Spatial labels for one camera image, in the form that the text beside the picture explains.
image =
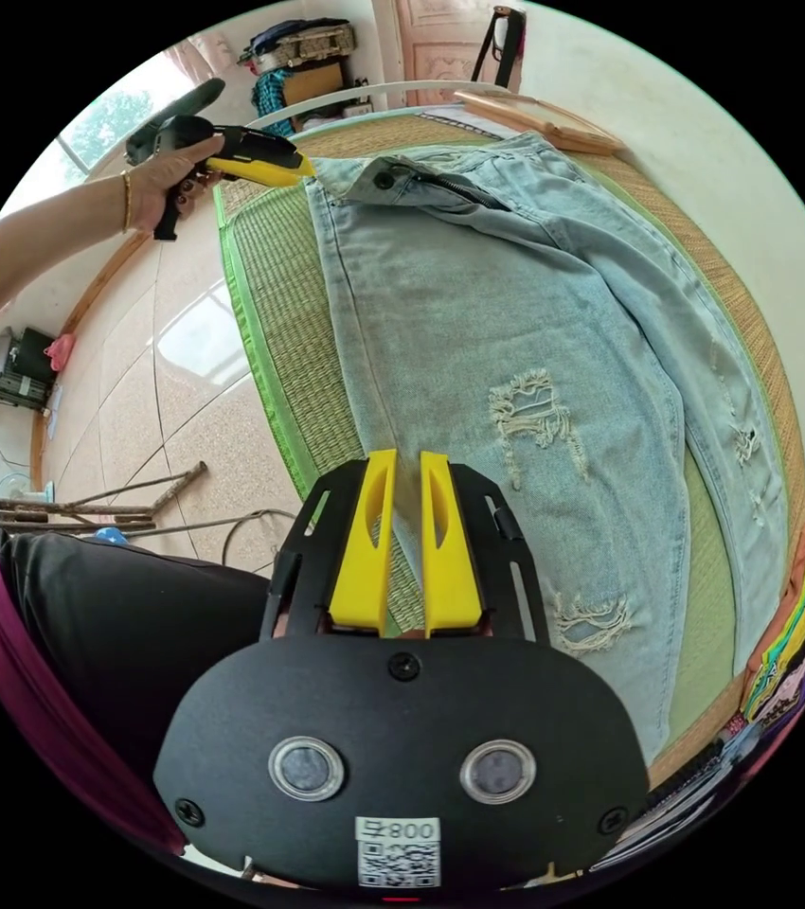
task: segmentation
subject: stack of clothes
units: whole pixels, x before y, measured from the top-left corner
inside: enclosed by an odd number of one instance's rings
[[[283,67],[282,69],[272,69],[269,73],[264,73],[255,83],[254,91],[251,94],[251,103],[258,111],[258,116],[267,116],[281,111],[286,106],[286,96],[284,86],[286,80],[292,75],[292,70]],[[263,133],[270,135],[290,136],[295,134],[295,127],[292,120],[280,120],[278,123],[272,123],[261,130]]]
[[[805,531],[795,571],[802,581],[782,599],[750,662],[741,710],[705,751],[650,793],[643,812],[590,871],[621,864],[713,813],[790,732],[805,707]]]
[[[735,714],[711,745],[649,793],[642,813],[589,871],[626,862],[715,811],[727,798],[728,786],[722,784],[732,779],[734,770],[759,742],[760,728],[741,713]]]

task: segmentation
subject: screw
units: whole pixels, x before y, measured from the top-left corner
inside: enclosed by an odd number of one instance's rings
[[[411,653],[394,654],[390,657],[387,668],[397,682],[411,682],[421,672],[418,657]]]
[[[625,808],[612,808],[606,811],[599,821],[599,833],[602,836],[613,836],[620,830],[630,817]]]
[[[204,813],[186,798],[179,798],[175,802],[175,813],[178,815],[179,820],[189,827],[202,827],[204,825]]]

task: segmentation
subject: light blue jeans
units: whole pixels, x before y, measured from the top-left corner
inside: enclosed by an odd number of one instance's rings
[[[501,486],[554,645],[611,685],[653,760],[688,598],[685,441],[731,563],[735,671],[785,581],[780,452],[740,340],[683,256],[537,134],[314,166],[349,403],[366,451],[400,452],[416,576],[419,452],[439,451]]]

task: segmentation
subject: jeans button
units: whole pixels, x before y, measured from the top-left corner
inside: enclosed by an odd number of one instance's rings
[[[374,186],[378,189],[392,189],[395,183],[396,179],[389,170],[382,170],[374,177]]]

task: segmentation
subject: qr code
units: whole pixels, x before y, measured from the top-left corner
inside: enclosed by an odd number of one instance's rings
[[[359,843],[363,887],[439,887],[440,843]]]

